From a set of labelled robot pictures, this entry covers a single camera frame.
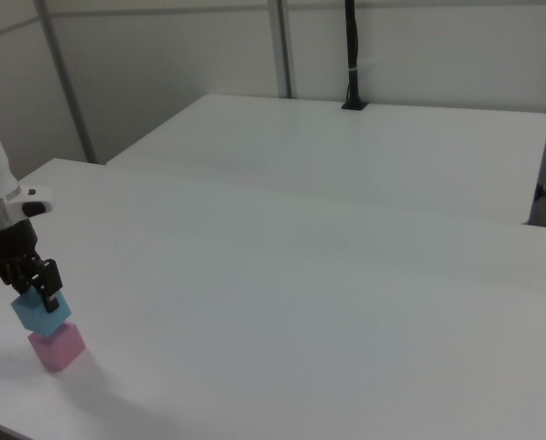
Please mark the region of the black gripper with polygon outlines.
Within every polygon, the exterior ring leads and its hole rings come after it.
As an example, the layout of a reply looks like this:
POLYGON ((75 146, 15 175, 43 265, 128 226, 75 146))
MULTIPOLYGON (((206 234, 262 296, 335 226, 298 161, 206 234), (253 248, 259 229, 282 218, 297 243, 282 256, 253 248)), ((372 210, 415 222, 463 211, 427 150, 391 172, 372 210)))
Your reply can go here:
POLYGON ((38 237, 32 223, 22 220, 0 230, 0 277, 19 295, 35 287, 48 313, 60 305, 57 292, 62 281, 54 259, 42 261, 36 251, 38 237))

